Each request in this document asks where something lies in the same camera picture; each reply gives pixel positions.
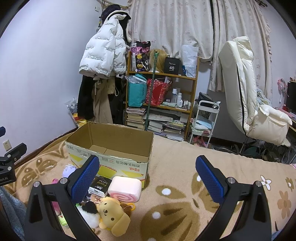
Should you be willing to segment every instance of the bed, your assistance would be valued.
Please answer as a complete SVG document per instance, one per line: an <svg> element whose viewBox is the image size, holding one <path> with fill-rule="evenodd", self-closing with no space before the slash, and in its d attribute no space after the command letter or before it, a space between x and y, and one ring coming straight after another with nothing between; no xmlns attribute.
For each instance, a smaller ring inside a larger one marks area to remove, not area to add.
<svg viewBox="0 0 296 241"><path fill-rule="evenodd" d="M65 146L70 134L54 141L37 157L16 169L17 181L6 186L13 196L27 204L32 184L39 180L50 184L60 179L71 163ZM127 233L119 238L97 228L103 241L193 241L219 207L214 203L195 170L195 160L205 155L214 167L238 182L253 184L259 180L268 199L272 232L281 230L296 208L296 170L291 165L219 152L154 136L148 178L140 200L135 203ZM228 235L238 217L237 203L223 236ZM65 233L73 236L70 229Z"/></svg>

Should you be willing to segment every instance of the plush toy face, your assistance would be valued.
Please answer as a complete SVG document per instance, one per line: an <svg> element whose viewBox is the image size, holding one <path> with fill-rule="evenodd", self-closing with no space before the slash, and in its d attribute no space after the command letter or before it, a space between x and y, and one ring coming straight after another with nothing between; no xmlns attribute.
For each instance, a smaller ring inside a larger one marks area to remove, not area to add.
<svg viewBox="0 0 296 241"><path fill-rule="evenodd" d="M125 234L131 220L123 211L117 199L111 197L101 198L101 203L97 205L97 210L102 219L102 222L99 224L101 229L111 230L116 237Z"/></svg>

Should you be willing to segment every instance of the curtain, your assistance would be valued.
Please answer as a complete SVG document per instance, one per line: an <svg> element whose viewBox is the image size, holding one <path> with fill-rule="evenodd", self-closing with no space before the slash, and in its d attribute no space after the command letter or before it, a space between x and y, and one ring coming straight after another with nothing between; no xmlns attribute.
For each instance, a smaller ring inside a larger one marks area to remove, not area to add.
<svg viewBox="0 0 296 241"><path fill-rule="evenodd" d="M270 28L254 0L213 0L214 53L209 90L223 91L222 67L218 54L224 43L248 36L254 52L256 85L272 98Z"/></svg>
<svg viewBox="0 0 296 241"><path fill-rule="evenodd" d="M199 47L203 61L213 56L210 0L132 0L129 32L134 41L180 57L180 46Z"/></svg>

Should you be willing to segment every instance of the fan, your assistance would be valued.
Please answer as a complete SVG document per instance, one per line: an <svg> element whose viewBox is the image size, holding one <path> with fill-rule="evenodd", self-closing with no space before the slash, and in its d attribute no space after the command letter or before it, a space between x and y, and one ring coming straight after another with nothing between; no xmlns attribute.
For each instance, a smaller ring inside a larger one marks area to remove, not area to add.
<svg viewBox="0 0 296 241"><path fill-rule="evenodd" d="M283 79L278 80L278 89L279 89L279 93L281 93L281 97L279 99L279 103L281 103L282 96L284 95L284 99L285 99L285 93L287 92L287 85Z"/></svg>

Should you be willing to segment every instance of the open cardboard box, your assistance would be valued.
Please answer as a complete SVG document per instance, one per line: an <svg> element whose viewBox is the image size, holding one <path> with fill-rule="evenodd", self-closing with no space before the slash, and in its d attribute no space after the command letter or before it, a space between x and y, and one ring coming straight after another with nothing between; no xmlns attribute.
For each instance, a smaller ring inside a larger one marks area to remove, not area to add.
<svg viewBox="0 0 296 241"><path fill-rule="evenodd" d="M88 122L66 140L72 162L81 167L91 155L98 156L97 176L137 178L144 187L153 133L127 126Z"/></svg>

